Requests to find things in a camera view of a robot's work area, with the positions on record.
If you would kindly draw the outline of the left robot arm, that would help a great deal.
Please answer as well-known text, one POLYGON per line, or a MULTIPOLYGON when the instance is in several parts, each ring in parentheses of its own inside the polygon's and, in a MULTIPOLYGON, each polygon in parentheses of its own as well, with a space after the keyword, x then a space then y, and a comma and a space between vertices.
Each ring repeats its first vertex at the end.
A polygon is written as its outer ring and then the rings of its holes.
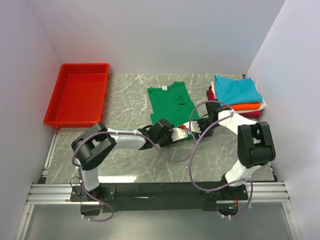
POLYGON ((86 195, 99 198, 103 189, 98 179, 98 166, 108 154, 118 149, 148 150, 173 142, 174 125, 165 119, 133 131, 116 131, 97 123, 71 144, 72 164, 79 171, 80 183, 86 195))

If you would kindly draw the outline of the green t shirt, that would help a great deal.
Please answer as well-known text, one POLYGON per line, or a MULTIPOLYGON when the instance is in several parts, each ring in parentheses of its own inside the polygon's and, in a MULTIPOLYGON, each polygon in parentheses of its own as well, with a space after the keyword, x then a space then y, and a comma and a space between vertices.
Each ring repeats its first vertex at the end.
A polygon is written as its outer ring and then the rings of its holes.
POLYGON ((179 127, 189 120, 200 119, 183 81, 175 81, 160 88, 150 87, 147 93, 152 107, 152 124, 165 119, 174 127, 179 127))

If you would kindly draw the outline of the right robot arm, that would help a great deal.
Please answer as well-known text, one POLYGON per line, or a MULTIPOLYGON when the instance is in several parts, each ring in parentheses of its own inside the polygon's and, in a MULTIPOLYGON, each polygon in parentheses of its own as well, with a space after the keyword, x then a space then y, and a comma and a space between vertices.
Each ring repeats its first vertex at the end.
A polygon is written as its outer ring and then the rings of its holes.
POLYGON ((193 160, 196 149, 204 136, 217 124, 237 135, 238 160, 224 175, 226 183, 216 188, 198 186, 194 182, 190 171, 189 178, 192 185, 203 192, 215 192, 229 186, 238 187, 246 182, 250 183, 249 178, 252 173, 276 158, 271 129, 267 122, 252 121, 239 115, 233 109, 219 111, 215 108, 214 111, 217 113, 217 117, 214 117, 214 122, 201 133, 194 145, 190 160, 193 160))

